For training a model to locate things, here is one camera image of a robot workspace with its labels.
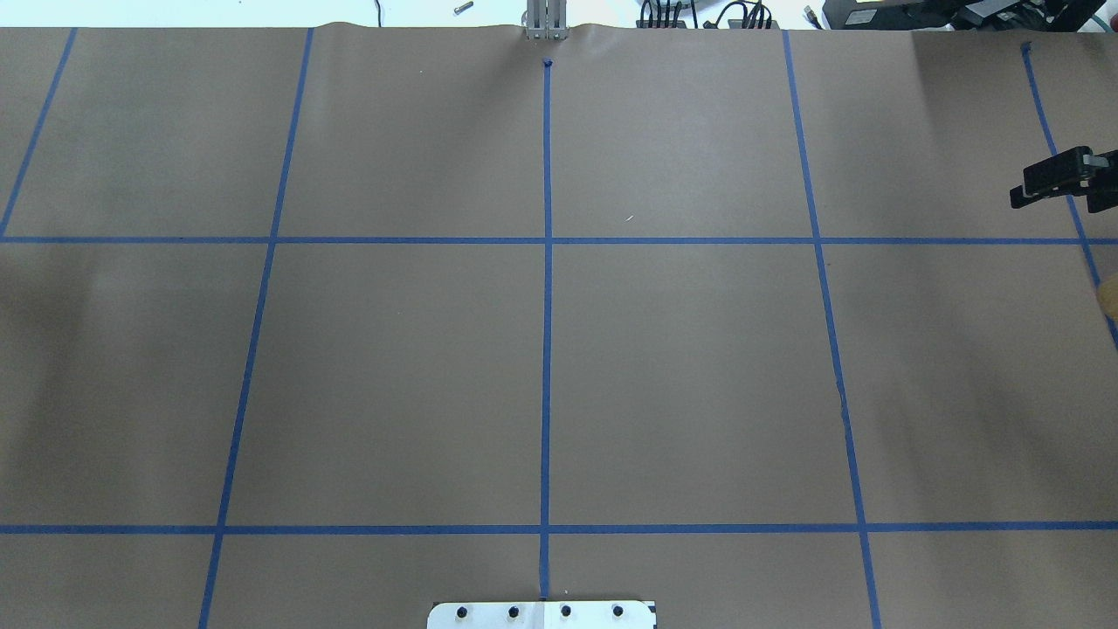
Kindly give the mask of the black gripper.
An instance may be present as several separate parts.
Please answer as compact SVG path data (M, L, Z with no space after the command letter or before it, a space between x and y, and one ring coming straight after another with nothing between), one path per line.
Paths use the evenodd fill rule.
M1117 151L1099 155L1091 149L1069 149L1022 170L1022 183L1010 190L1013 210L1057 196L1084 196L1087 212L1098 215L1117 207Z

